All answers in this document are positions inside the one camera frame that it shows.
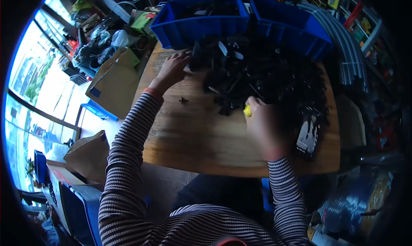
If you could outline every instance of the yellow screwdriver handle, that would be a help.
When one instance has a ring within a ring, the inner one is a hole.
[[[243,109],[243,112],[245,113],[245,115],[247,116],[252,116],[252,113],[250,112],[250,105],[246,105],[245,109]]]

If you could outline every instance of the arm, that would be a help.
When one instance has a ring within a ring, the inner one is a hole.
[[[273,193],[274,231],[286,245],[309,244],[303,194],[296,176],[285,157],[288,153],[288,136],[279,129],[279,115],[274,105],[266,105],[260,99],[250,97],[251,117],[245,115],[249,136],[257,143],[264,159],[268,161],[270,186]]]
[[[141,166],[143,145],[163,99],[163,93],[183,80],[189,58],[168,57],[158,77],[133,106],[109,152],[105,189],[100,198],[99,231],[103,245],[143,244],[153,228],[144,218]]]

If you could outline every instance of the bundle of pipes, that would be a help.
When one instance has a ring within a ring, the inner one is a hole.
[[[335,46],[339,49],[340,82],[343,85],[352,85],[356,78],[363,79],[363,91],[368,93],[368,81],[366,77],[363,55],[358,43],[351,33],[330,13],[311,4],[298,4],[297,7],[310,12],[322,25]]]

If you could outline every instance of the wooden tabletop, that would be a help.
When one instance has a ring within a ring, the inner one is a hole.
[[[176,53],[157,43],[142,74],[135,99],[157,76],[165,58]],[[197,173],[268,177],[266,161],[246,138],[246,123],[241,109],[230,116],[218,114],[214,94],[205,94],[202,82],[206,73],[193,73],[164,94],[164,103],[146,140],[143,159],[147,163]],[[327,75],[326,97],[330,126],[314,161],[290,157],[298,175],[330,173],[339,169],[340,142],[335,100]],[[188,100],[180,103],[181,98]]]

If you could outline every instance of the black pants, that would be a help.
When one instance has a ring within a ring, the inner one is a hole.
[[[263,224],[263,196],[260,179],[199,174],[178,192],[172,211],[192,204],[213,204],[236,212]]]

